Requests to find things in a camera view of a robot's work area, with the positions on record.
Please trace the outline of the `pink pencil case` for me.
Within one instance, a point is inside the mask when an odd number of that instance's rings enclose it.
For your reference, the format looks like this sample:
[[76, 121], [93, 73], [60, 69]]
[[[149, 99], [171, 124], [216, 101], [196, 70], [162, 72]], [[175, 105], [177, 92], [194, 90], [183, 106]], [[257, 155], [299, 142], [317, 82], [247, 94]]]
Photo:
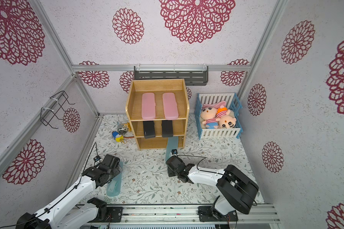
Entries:
[[143, 120], [154, 120], [156, 118], [156, 103], [154, 93], [142, 94], [141, 116]]
[[179, 117], [177, 101], [172, 92], [162, 95], [163, 111], [166, 120], [177, 120]]

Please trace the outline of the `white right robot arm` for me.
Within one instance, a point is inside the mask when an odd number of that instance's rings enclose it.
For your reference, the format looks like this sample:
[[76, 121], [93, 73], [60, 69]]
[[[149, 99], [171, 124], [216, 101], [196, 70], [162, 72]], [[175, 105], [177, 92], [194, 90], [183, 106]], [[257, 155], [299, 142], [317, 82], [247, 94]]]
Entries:
[[252, 206], [257, 205], [259, 186], [234, 165], [225, 169], [207, 169], [185, 164], [178, 156], [171, 156], [166, 165], [169, 176], [177, 177], [183, 183], [216, 187], [221, 195], [213, 203], [212, 212], [217, 216], [225, 216], [234, 210], [247, 215]]

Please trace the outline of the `aluminium frame rails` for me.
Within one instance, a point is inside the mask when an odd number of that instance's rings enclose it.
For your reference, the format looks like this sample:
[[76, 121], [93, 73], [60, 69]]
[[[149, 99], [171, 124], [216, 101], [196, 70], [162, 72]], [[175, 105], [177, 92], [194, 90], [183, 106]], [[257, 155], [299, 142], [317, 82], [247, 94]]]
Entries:
[[[47, 29], [33, 1], [0, 1], [0, 226], [15, 224], [65, 190], [96, 119], [96, 113], [121, 113], [127, 94], [116, 67], [126, 71], [178, 70], [182, 66], [251, 61], [276, 5], [275, 1], [235, 1], [218, 12], [220, 27], [209, 26], [195, 39], [172, 33], [161, 15], [172, 11], [160, 1], [39, 1]], [[35, 173], [16, 171], [25, 180], [2, 175], [20, 153], [11, 145], [60, 87], [84, 65], [110, 66], [109, 82], [97, 89], [77, 80], [66, 93], [80, 114], [79, 129], [67, 131], [53, 118], [29, 138], [45, 155]]]

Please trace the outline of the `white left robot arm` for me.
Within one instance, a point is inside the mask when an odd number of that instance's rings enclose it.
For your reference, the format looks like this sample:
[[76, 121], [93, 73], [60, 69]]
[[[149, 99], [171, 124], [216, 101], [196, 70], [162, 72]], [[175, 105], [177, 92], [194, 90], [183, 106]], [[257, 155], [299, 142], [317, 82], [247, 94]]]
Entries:
[[91, 198], [73, 213], [69, 213], [81, 199], [99, 187], [109, 184], [122, 172], [120, 159], [105, 155], [95, 166], [85, 169], [82, 176], [55, 200], [36, 213], [23, 214], [17, 221], [17, 229], [79, 229], [84, 224], [110, 219], [107, 203]]

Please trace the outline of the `grey plush keychain toy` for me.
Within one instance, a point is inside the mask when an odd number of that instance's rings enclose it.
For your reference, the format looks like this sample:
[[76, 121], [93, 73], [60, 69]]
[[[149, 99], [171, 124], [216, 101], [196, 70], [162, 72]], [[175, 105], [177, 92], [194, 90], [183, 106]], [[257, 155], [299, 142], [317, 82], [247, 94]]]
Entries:
[[126, 135], [132, 132], [130, 123], [120, 123], [117, 125], [117, 132], [121, 135]]

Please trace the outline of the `grey wall-mounted rack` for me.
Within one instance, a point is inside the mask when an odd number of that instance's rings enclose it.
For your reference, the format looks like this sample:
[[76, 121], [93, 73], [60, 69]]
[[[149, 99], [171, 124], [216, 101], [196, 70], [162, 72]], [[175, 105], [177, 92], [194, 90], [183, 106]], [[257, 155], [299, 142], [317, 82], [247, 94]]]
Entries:
[[202, 70], [142, 70], [134, 67], [135, 80], [162, 80], [162, 79], [183, 79], [186, 86], [206, 86], [208, 83], [208, 66], [203, 66]]

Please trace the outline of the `wooden three-tier shelf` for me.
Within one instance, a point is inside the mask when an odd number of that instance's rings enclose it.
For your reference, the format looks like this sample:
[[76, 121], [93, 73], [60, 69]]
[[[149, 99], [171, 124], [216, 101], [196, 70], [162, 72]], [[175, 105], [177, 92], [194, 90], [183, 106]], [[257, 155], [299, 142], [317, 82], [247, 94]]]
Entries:
[[[154, 94], [153, 110], [155, 110], [155, 137], [146, 138], [144, 135], [142, 117], [142, 95]], [[185, 147], [186, 132], [189, 116], [189, 100], [183, 79], [154, 79], [133, 80], [127, 103], [126, 115], [129, 119], [133, 135], [139, 150], [167, 148], [168, 138], [162, 136], [162, 122], [167, 120], [164, 113], [163, 94], [174, 93], [178, 117], [172, 121], [173, 136], [178, 137], [178, 148]]]

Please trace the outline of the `blue yellow keychain toy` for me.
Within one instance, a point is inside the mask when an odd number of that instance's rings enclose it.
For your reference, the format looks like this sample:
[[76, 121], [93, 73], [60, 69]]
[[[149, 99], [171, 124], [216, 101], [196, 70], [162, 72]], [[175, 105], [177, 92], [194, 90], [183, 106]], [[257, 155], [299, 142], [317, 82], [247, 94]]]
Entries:
[[112, 138], [116, 142], [125, 143], [126, 139], [132, 139], [132, 138], [134, 138], [134, 136], [124, 136], [117, 131], [113, 131], [112, 132]]

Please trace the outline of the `blue white toy crate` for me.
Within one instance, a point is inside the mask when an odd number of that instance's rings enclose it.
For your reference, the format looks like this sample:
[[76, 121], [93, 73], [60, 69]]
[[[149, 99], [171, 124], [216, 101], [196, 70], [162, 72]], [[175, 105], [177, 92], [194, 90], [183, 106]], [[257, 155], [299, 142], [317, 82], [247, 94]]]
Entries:
[[[226, 108], [230, 109], [237, 119], [234, 128], [217, 128], [217, 129], [206, 129], [202, 126], [200, 113], [203, 104], [215, 104], [221, 101], [226, 101]], [[239, 122], [239, 110], [242, 108], [242, 104], [235, 93], [199, 93], [196, 99], [195, 117], [198, 129], [198, 136], [200, 139], [203, 138], [240, 138], [243, 133], [243, 128]]]

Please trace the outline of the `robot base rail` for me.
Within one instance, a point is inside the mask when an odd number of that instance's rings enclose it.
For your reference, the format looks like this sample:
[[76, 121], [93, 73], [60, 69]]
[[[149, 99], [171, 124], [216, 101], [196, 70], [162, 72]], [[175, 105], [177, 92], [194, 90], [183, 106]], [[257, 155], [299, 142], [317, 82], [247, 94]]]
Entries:
[[216, 219], [210, 204], [110, 204], [108, 208], [122, 208], [122, 213], [116, 217], [114, 224], [230, 224], [234, 228], [242, 225], [267, 225], [271, 229], [283, 229], [274, 205], [264, 202], [262, 196], [256, 200], [249, 214], [235, 210]]

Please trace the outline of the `pink plush pig toy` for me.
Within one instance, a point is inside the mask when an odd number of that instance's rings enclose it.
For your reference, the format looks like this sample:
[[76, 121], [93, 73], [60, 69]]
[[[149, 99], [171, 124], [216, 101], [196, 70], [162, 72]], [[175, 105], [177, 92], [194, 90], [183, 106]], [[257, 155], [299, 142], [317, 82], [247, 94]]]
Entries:
[[219, 127], [217, 120], [217, 111], [223, 106], [226, 106], [226, 101], [221, 101], [215, 104], [203, 104], [200, 118], [201, 124], [206, 129], [217, 129]]

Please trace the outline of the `orange striped plush toy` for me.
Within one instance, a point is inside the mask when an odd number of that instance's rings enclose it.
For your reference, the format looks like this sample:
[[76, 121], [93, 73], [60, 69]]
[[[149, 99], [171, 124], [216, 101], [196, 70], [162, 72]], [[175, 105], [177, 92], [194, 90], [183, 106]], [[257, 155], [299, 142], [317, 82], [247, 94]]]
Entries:
[[216, 113], [216, 119], [218, 121], [219, 128], [234, 128], [237, 119], [230, 114], [232, 111], [225, 106], [220, 106]]

